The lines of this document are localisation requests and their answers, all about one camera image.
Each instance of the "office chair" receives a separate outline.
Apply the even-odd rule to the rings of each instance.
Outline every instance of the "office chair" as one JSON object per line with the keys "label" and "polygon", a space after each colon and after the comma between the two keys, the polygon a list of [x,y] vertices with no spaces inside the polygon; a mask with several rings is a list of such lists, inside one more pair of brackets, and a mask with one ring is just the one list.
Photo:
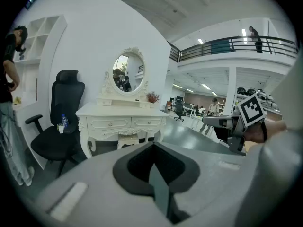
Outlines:
{"label": "office chair", "polygon": [[183,113],[183,106],[179,102],[176,103],[176,115],[178,116],[178,117],[174,117],[174,119],[176,119],[176,121],[178,119],[180,119],[182,122],[184,121],[184,119],[182,119],[181,116],[185,116],[186,114]]}
{"label": "office chair", "polygon": [[[42,130],[39,119],[42,115],[35,115],[25,121],[26,124],[35,123],[39,135],[32,141],[31,148],[40,156],[51,160],[61,161],[57,176],[59,177],[66,160],[78,164],[72,156],[80,146],[78,131],[78,110],[85,84],[77,81],[77,70],[62,70],[57,74],[52,87],[51,123],[53,126]],[[57,125],[62,123],[61,116],[65,114],[69,125],[60,134]]]}

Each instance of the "gray floor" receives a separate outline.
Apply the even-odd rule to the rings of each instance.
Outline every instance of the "gray floor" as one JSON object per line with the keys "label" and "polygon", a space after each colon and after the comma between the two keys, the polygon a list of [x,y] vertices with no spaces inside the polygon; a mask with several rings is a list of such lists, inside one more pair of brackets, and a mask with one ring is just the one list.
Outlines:
{"label": "gray floor", "polygon": [[[184,147],[214,153],[233,154],[228,150],[227,147],[213,142],[210,138],[190,129],[189,127],[185,127],[180,123],[177,123],[170,117],[167,120],[163,142],[174,144],[176,147]],[[104,154],[117,149],[114,142],[97,142],[96,145],[97,149],[96,152],[93,152],[93,155]],[[56,179],[60,162],[48,162],[45,169],[42,170],[29,150],[26,150],[26,157],[27,165],[33,166],[35,169],[35,176],[30,187],[17,186],[17,189],[21,194],[25,194],[29,199],[34,201],[41,190]],[[86,159],[83,152],[75,155],[74,158],[79,162]],[[63,169],[63,174],[71,170],[74,166],[75,165],[73,163],[67,162]]]}

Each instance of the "ceiling light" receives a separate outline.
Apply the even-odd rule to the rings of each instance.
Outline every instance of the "ceiling light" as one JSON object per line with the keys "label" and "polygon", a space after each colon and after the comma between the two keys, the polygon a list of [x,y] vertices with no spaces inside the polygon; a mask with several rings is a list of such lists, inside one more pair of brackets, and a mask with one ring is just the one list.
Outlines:
{"label": "ceiling light", "polygon": [[[243,36],[246,36],[245,28],[242,29],[242,34],[243,34]],[[247,38],[243,38],[243,40],[244,40],[244,43],[247,44]]]}
{"label": "ceiling light", "polygon": [[178,86],[178,85],[176,85],[176,84],[173,84],[175,87],[178,87],[178,88],[183,88],[183,87],[180,87],[180,86]]}
{"label": "ceiling light", "polygon": [[210,90],[210,88],[207,85],[205,84],[201,84],[201,85],[204,86],[207,90]]}

